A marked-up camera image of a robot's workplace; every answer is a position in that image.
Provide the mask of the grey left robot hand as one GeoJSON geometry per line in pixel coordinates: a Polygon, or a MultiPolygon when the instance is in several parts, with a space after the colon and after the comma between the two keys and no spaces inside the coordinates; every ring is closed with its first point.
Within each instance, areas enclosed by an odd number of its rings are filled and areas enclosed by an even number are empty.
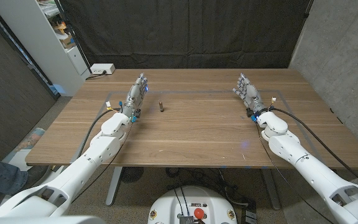
{"type": "Polygon", "coordinates": [[[141,73],[121,106],[121,113],[126,115],[131,122],[135,122],[140,117],[142,102],[148,90],[148,80],[144,73],[141,73]]]}

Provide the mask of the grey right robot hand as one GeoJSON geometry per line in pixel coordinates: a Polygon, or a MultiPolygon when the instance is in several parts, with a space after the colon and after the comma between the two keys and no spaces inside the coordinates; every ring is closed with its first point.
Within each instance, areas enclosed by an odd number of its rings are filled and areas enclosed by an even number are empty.
{"type": "Polygon", "coordinates": [[[243,101],[248,118],[256,121],[262,113],[267,112],[259,91],[243,73],[238,78],[237,87],[232,90],[243,101]]]}

